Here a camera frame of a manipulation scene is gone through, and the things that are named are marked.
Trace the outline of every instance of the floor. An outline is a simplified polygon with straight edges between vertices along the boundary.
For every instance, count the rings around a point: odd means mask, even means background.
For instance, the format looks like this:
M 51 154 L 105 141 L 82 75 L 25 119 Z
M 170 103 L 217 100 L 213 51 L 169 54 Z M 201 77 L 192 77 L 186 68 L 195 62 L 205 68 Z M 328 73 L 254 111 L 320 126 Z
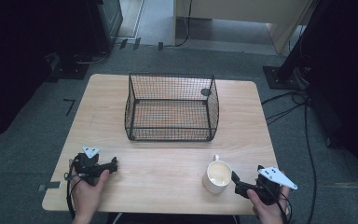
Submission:
M 117 41 L 157 46 L 173 45 L 173 0 L 120 0 L 124 21 Z M 288 55 L 305 27 L 297 27 L 281 55 Z M 187 36 L 184 19 L 176 21 L 175 44 Z M 265 23 L 190 19 L 189 38 L 181 48 L 212 49 L 277 55 Z

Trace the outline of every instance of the wooden desk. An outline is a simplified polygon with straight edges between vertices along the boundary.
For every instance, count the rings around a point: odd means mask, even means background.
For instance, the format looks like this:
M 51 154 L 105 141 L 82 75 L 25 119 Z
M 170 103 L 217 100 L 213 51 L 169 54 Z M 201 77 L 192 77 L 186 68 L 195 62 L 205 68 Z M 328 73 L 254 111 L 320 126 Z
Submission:
M 267 25 L 272 43 L 281 53 L 299 24 L 307 24 L 313 0 L 193 0 L 191 18 L 254 21 Z M 190 0 L 173 5 L 173 43 L 176 17 L 188 17 Z
M 216 80 L 220 120 L 212 142 L 133 142 L 124 130 L 128 76 L 94 75 L 89 80 L 48 189 L 46 210 L 67 210 L 68 161 L 82 146 L 99 147 L 100 163 L 118 159 L 99 211 L 172 214 L 252 214 L 249 200 L 234 193 L 231 182 L 213 195 L 202 175 L 218 154 L 240 176 L 255 183 L 257 165 L 277 165 L 256 86 L 247 81 Z

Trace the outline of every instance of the controller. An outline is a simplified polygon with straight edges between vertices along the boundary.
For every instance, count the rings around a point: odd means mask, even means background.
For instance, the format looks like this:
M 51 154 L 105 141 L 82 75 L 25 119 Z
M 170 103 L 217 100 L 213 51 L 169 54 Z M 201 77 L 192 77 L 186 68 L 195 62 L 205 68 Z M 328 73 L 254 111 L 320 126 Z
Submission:
M 264 169 L 263 166 L 259 165 L 257 170 L 260 171 Z M 240 178 L 232 172 L 231 180 L 235 183 L 235 193 L 240 194 L 240 196 L 249 199 L 246 190 L 254 190 L 261 202 L 265 205 L 272 205 L 277 202 L 279 195 L 281 193 L 281 186 L 277 183 L 274 183 L 267 179 L 265 176 L 259 174 L 255 185 L 247 184 L 240 181 Z
M 109 174 L 117 171 L 117 158 L 114 157 L 111 162 L 98 164 L 99 154 L 89 158 L 85 153 L 79 153 L 74 159 L 75 170 L 83 180 L 90 185 L 95 185 L 95 178 L 100 177 L 104 170 L 109 170 Z

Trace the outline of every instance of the white mug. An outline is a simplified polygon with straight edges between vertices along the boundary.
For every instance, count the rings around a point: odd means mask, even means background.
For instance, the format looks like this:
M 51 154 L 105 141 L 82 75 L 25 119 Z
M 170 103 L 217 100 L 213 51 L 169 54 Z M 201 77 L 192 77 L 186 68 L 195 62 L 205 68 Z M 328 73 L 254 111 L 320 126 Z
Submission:
M 214 155 L 202 178 L 203 186 L 211 193 L 221 193 L 231 181 L 231 173 L 229 165 Z

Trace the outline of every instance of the black wire basket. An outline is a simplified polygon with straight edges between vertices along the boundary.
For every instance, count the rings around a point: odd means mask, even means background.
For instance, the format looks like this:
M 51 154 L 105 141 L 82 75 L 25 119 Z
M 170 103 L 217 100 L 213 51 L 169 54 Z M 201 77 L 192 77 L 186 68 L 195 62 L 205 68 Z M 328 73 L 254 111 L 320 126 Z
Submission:
M 125 129 L 136 141 L 211 141 L 219 121 L 213 75 L 131 73 Z

